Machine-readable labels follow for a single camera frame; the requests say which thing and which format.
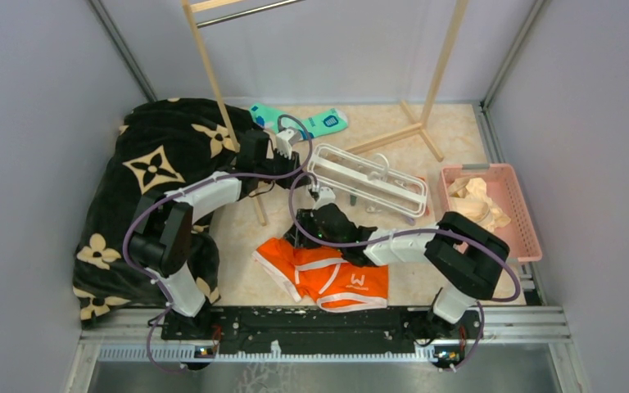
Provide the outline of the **orange underwear white trim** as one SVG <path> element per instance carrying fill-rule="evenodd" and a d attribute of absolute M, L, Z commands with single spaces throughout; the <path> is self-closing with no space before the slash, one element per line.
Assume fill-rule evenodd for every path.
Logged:
<path fill-rule="evenodd" d="M 296 302 L 309 298 L 335 314 L 388 307 L 388 267 L 356 267 L 333 248 L 295 248 L 283 238 L 270 238 L 252 257 Z"/>

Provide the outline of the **white plastic clip hanger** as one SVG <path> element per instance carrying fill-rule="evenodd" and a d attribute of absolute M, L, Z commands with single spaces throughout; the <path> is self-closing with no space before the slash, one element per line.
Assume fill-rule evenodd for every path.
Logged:
<path fill-rule="evenodd" d="M 428 212 L 429 191 L 417 176 L 393 169 L 381 153 L 339 160 L 338 149 L 321 143 L 312 153 L 307 171 L 321 184 L 415 219 Z"/>

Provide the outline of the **wooden drying rack frame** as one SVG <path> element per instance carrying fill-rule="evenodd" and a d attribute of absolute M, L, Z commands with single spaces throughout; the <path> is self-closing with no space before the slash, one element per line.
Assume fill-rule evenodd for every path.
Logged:
<path fill-rule="evenodd" d="M 216 25 L 223 23 L 225 21 L 238 19 L 244 16 L 248 16 L 251 14 L 256 14 L 262 11 L 268 11 L 270 9 L 275 9 L 277 7 L 289 5 L 289 1 L 279 1 L 273 2 L 268 5 L 262 7 L 256 7 L 249 10 L 241 11 L 236 14 L 232 14 L 231 16 L 220 17 L 215 20 L 205 21 L 198 23 L 196 21 L 195 15 L 199 12 L 209 11 L 213 9 L 217 9 L 219 7 L 226 7 L 231 5 L 231 1 L 201 1 L 201 2 L 190 2 L 190 1 L 182 1 L 183 12 L 187 18 L 188 24 L 192 30 L 192 36 L 197 45 L 198 53 L 201 57 L 202 64 L 205 68 L 207 78 L 209 79 L 209 83 L 211 86 L 211 90 L 215 95 L 215 100 L 217 102 L 219 112 L 222 115 L 222 118 L 225 122 L 225 127 L 229 132 L 229 136 L 233 140 L 233 144 L 236 148 L 236 151 L 240 151 L 241 145 L 237 140 L 236 134 L 234 132 L 232 120 L 229 117 L 229 113 L 227 112 L 227 107 L 224 102 L 223 95 L 219 88 L 218 79 L 215 75 L 214 68 L 211 64 L 210 57 L 206 48 L 206 44 L 204 38 L 201 35 L 200 29 L 203 27 L 207 27 L 209 25 Z M 383 135 L 379 135 L 376 138 L 371 138 L 366 142 L 360 143 L 358 145 L 354 145 L 352 147 L 348 147 L 347 149 L 338 149 L 338 159 L 343 160 L 345 158 L 356 157 L 356 159 L 360 158 L 360 155 L 373 151 L 375 149 L 379 149 L 382 147 L 387 147 L 390 144 L 402 141 L 407 138 L 412 138 L 417 136 L 421 138 L 429 149 L 429 151 L 433 154 L 437 161 L 441 162 L 444 160 L 445 156 L 441 152 L 441 149 L 437 146 L 437 144 L 432 140 L 432 138 L 428 134 L 428 121 L 430 118 L 430 114 L 432 112 L 432 108 L 435 104 L 437 94 L 439 92 L 439 88 L 441 85 L 441 81 L 443 79 L 444 73 L 446 71 L 446 67 L 448 65 L 450 55 L 454 49 L 456 39 L 459 34 L 459 28 L 462 25 L 464 15 L 466 9 L 468 7 L 467 1 L 457 1 L 455 3 L 455 8 L 452 13 L 452 17 L 450 19 L 450 25 L 445 34 L 444 42 L 441 48 L 441 54 L 438 57 L 436 69 L 434 70 L 431 86 L 428 90 L 428 94 L 425 98 L 423 104 L 423 110 L 421 116 L 419 118 L 414 117 L 413 113 L 410 110 L 410 107 L 407 102 L 400 101 L 400 107 L 402 111 L 407 115 L 408 119 L 412 122 L 411 125 L 399 129 L 395 132 L 386 133 Z"/>

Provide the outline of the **pink perforated plastic basket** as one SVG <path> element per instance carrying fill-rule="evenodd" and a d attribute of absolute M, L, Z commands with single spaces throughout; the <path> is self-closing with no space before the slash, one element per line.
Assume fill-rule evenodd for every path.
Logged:
<path fill-rule="evenodd" d="M 447 188 L 458 178 L 479 177 L 487 183 L 487 194 L 512 219 L 504 228 L 493 234 L 509 246 L 509 258 L 520 263 L 537 262 L 542 259 L 531 217 L 524 201 L 522 190 L 514 168 L 508 164 L 450 165 L 441 169 L 438 192 L 441 208 L 447 212 L 449 201 Z"/>

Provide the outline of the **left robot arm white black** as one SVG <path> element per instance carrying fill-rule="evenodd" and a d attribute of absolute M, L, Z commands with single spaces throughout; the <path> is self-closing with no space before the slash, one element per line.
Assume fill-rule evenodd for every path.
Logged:
<path fill-rule="evenodd" d="M 213 327 L 211 314 L 202 310 L 210 297 L 200 290 L 188 266 L 193 225 L 248 197 L 260 181 L 293 181 L 304 165 L 293 147 L 307 138 L 297 129 L 284 129 L 275 136 L 273 158 L 260 159 L 251 173 L 216 171 L 186 187 L 139 200 L 124 235 L 124 260 L 161 289 L 169 310 L 182 315 L 180 327 L 190 337 L 206 337 Z"/>

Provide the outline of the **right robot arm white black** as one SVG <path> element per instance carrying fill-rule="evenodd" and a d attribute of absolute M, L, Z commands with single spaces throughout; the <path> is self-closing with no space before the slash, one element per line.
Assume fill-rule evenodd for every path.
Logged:
<path fill-rule="evenodd" d="M 427 228 L 394 232 L 354 224 L 328 203 L 298 210 L 285 238 L 298 248 L 330 248 L 356 268 L 433 265 L 448 281 L 428 315 L 428 326 L 438 337 L 450 337 L 468 308 L 492 299 L 510 253 L 505 241 L 454 211 Z"/>

